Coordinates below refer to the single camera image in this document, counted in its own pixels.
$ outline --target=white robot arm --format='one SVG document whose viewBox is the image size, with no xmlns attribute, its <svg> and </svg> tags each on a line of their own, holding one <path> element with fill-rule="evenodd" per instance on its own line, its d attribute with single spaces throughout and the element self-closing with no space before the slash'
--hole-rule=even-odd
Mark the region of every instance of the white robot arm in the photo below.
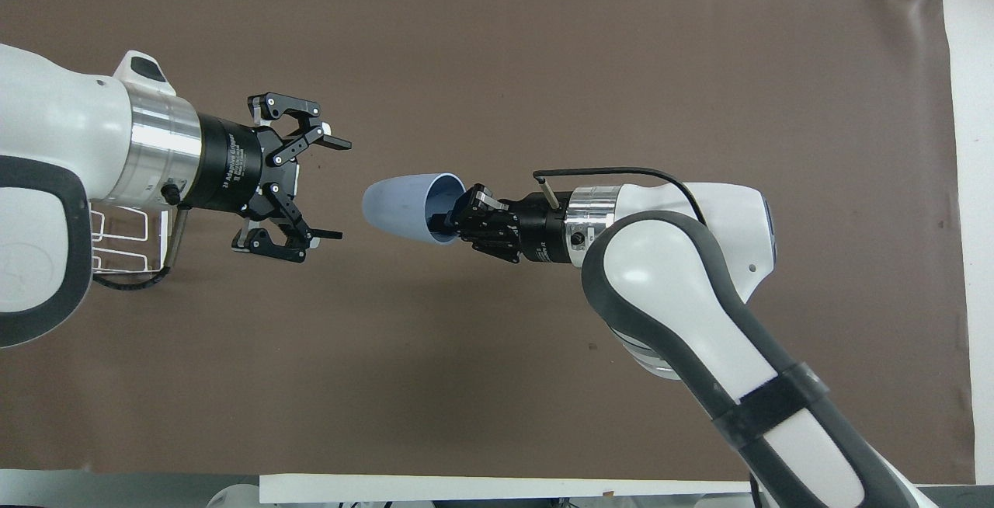
<svg viewBox="0 0 994 508">
<path fill-rule="evenodd" d="M 668 186 L 551 192 L 547 176 L 654 174 Z M 773 222 L 756 190 L 683 185 L 649 169 L 535 172 L 518 201 L 452 175 L 370 186 L 368 221 L 385 231 L 517 263 L 582 267 L 587 301 L 646 370 L 682 380 L 770 495 L 792 507 L 933 507 L 849 425 L 828 388 L 791 359 L 745 301 L 775 263 Z M 398 203 L 408 204 L 401 211 Z"/>
<path fill-rule="evenodd" d="M 46 333 L 75 310 L 92 277 L 89 201 L 160 211 L 230 211 L 245 219 L 231 247 L 300 263 L 320 238 L 294 206 L 296 155 L 331 137 L 320 106 L 276 93 L 248 98 L 255 126 L 198 113 L 151 56 L 129 51 L 113 76 L 63 69 L 0 44 L 0 348 Z M 288 115 L 287 139 L 269 122 Z M 259 222 L 287 237 L 277 245 Z M 132 290 L 154 283 L 171 267 Z"/>
</svg>

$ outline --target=brown paper backdrop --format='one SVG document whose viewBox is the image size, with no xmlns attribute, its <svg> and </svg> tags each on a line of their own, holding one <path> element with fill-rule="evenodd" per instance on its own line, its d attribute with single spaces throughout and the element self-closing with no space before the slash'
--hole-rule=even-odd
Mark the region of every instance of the brown paper backdrop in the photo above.
<svg viewBox="0 0 994 508">
<path fill-rule="evenodd" d="M 236 217 L 194 211 L 163 285 L 92 288 L 0 353 L 0 466 L 742 479 L 578 271 L 360 210 L 412 172 L 517 199 L 532 169 L 650 165 L 762 190 L 760 319 L 912 480 L 972 481 L 941 0 L 0 0 L 0 40 L 93 73 L 138 48 L 198 110 L 248 123 L 280 91 L 355 143 L 301 159 L 344 242 L 243 256 Z"/>
</svg>

